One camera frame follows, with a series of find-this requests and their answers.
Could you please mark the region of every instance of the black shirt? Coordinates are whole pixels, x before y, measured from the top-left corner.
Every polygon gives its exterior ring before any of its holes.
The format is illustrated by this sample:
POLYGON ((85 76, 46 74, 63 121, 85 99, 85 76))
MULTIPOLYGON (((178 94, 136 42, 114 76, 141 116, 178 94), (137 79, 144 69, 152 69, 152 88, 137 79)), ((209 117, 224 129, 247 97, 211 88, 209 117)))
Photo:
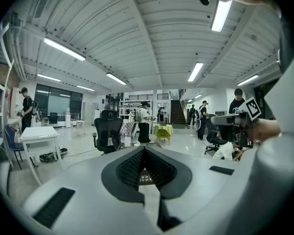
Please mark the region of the black shirt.
POLYGON ((32 103, 33 103, 33 100, 31 99, 30 96, 25 97, 23 100, 23 111, 26 112, 32 106, 32 103))
POLYGON ((244 102, 245 102, 244 98, 242 98, 241 101, 237 101, 236 99, 234 99, 232 101, 232 103, 230 104, 229 113, 232 114, 233 113, 233 109, 234 108, 239 108, 244 102))
POLYGON ((206 122, 206 116, 204 116, 204 112, 207 113, 207 108, 206 108, 206 106, 201 106, 201 107, 200 107, 200 112, 201 112, 201 115, 202 115, 201 122, 202 122, 202 123, 205 123, 205 122, 206 122))

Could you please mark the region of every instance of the blue chair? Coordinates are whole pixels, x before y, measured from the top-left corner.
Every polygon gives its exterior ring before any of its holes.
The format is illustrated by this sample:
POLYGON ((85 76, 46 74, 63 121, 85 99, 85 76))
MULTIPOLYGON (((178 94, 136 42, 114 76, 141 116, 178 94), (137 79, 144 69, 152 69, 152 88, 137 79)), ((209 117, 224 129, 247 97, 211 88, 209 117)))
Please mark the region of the blue chair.
POLYGON ((23 162, 23 159, 22 159, 21 154, 20 154, 20 151, 24 151, 23 145, 22 144, 17 144, 17 143, 14 142, 15 132, 9 125, 5 126, 4 132, 5 132, 7 142, 9 144, 9 148, 10 148, 10 150, 14 151, 14 155, 16 157, 16 160, 17 160, 18 164, 19 164, 19 167, 20 167, 20 169, 22 169, 21 165, 20 165, 20 162, 18 160, 18 157, 16 156, 16 152, 17 151, 19 152, 20 158, 21 158, 21 160, 23 162))

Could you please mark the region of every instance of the black vent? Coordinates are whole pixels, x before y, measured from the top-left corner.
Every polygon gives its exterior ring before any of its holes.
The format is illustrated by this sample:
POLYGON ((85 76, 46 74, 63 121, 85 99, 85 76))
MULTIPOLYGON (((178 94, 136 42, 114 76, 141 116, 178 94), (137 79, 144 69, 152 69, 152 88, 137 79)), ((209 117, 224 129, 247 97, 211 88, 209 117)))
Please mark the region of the black vent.
POLYGON ((50 228, 74 193, 74 190, 61 188, 51 199, 48 200, 33 218, 42 225, 50 228))

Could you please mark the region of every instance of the black pants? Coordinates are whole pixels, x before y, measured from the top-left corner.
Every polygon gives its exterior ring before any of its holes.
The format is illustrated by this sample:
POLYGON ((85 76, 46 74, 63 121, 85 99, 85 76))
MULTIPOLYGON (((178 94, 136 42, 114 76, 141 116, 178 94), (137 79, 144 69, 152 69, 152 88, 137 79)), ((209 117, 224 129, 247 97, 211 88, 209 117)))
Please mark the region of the black pants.
POLYGON ((201 121, 200 129, 197 132, 197 137, 199 139, 203 139, 204 138, 205 129, 206 129, 206 121, 201 121))
POLYGON ((193 117, 189 117, 188 119, 189 119, 189 122, 187 123, 188 125, 191 124, 192 119, 193 119, 193 125, 195 124, 195 116, 193 116, 193 117))
POLYGON ((139 123, 139 137, 138 142, 140 143, 149 143, 149 124, 148 123, 139 123))
POLYGON ((31 126, 31 115, 29 116, 25 116, 22 118, 22 133, 25 130, 26 127, 30 127, 31 126))

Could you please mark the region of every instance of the staircase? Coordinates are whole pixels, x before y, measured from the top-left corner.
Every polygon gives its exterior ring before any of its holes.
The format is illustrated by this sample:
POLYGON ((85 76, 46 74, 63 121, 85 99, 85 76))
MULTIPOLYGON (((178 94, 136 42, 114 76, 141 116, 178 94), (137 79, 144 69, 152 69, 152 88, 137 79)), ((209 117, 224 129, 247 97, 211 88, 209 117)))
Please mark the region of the staircase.
POLYGON ((179 100, 171 100, 171 124, 185 124, 185 117, 179 100))

